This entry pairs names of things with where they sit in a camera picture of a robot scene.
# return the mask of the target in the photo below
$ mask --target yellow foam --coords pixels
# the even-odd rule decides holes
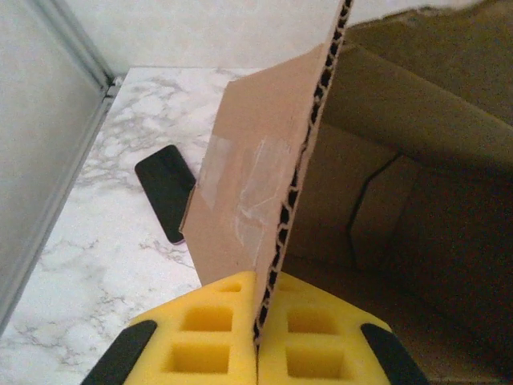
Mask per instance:
[[[255,385],[254,272],[243,272],[141,314],[157,323],[125,385]]]
[[[281,273],[258,357],[259,385],[390,384],[360,326],[379,318]]]

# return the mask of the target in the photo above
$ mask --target gray marble veining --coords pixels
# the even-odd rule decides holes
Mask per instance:
[[[0,339],[0,384],[80,383],[131,318],[199,287],[134,166],[175,144],[197,175],[226,84],[252,72],[130,70]]]

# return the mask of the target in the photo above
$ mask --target black phone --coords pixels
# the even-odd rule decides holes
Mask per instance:
[[[141,160],[135,166],[135,174],[166,237],[177,245],[184,240],[180,223],[185,214],[188,197],[196,178],[174,145]]]

